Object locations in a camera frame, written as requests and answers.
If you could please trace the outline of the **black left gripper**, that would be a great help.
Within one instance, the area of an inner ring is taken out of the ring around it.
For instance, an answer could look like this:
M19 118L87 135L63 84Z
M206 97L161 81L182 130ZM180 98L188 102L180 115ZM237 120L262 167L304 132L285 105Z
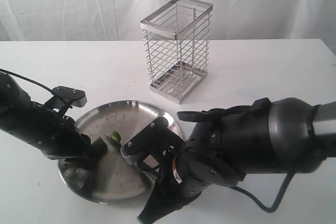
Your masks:
M29 112L28 142L48 159L64 159L63 170L92 170L99 160L99 139L91 141L70 119L44 105L33 103Z

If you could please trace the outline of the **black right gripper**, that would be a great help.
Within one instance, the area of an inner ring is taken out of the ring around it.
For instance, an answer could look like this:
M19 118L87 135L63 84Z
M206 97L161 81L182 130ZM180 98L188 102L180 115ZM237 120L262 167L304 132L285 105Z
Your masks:
M155 223L172 212L196 200L212 184L225 185L221 161L210 144L191 140L185 142L172 158L168 179L157 181L137 219L140 223Z

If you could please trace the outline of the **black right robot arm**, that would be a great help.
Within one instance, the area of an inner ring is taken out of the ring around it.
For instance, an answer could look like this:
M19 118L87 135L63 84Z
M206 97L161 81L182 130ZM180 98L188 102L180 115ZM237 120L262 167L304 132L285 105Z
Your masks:
M187 141L158 118L137 136L159 174L140 223L154 223L196 200L211 185L251 198L263 211L276 211L292 178L312 173L335 157L335 103L310 105L296 98L208 111L181 111L194 122ZM271 206L238 186L249 174L285 174Z

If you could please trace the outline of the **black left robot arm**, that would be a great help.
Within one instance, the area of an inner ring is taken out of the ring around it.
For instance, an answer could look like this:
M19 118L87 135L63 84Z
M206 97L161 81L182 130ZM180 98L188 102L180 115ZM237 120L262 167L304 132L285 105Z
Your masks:
M92 169L104 152L98 142L77 131L72 118L65 115L73 105L83 107L82 90L56 87L44 104L29 94L8 74L1 74L1 130L40 150L48 159L65 159L84 169Z

